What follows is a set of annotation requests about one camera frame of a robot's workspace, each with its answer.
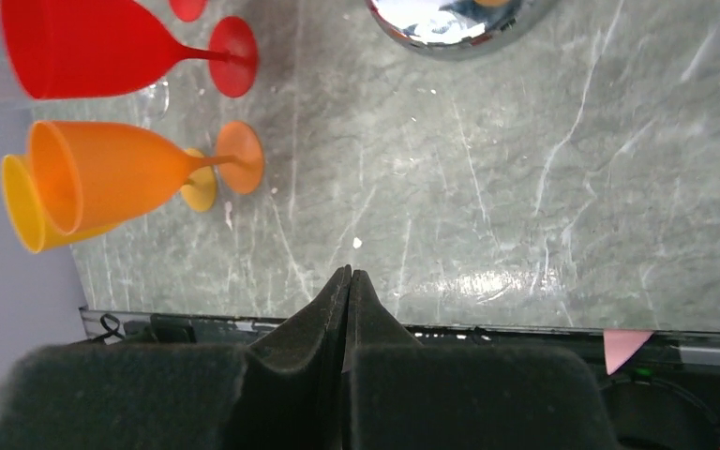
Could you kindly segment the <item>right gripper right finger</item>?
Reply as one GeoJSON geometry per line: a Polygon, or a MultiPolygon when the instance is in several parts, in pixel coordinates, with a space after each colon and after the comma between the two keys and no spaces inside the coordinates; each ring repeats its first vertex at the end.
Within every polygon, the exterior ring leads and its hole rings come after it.
{"type": "Polygon", "coordinates": [[[588,365],[559,347],[425,345],[368,273],[349,288],[342,439],[348,449],[615,449],[588,365]]]}

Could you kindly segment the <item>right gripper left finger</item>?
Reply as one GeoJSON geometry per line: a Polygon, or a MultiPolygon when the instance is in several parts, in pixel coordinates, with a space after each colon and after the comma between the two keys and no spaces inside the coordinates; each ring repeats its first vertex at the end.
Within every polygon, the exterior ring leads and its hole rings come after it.
{"type": "Polygon", "coordinates": [[[30,352],[0,384],[0,449],[336,449],[351,277],[251,345],[30,352]]]}

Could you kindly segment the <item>tall clear flute glass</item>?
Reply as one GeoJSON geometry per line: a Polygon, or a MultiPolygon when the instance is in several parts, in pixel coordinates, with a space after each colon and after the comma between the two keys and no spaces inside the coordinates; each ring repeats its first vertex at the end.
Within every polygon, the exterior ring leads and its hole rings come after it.
{"type": "Polygon", "coordinates": [[[161,77],[134,95],[133,111],[137,123],[144,128],[149,128],[165,116],[169,104],[169,83],[165,77],[161,77]]]}

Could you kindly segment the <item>silver wire glass rack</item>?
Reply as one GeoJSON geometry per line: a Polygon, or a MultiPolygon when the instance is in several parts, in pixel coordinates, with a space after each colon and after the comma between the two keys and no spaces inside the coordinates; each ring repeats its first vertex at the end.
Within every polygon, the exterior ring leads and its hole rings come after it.
{"type": "Polygon", "coordinates": [[[556,7],[552,0],[367,0],[371,17],[401,47],[443,61],[496,52],[556,7]]]}

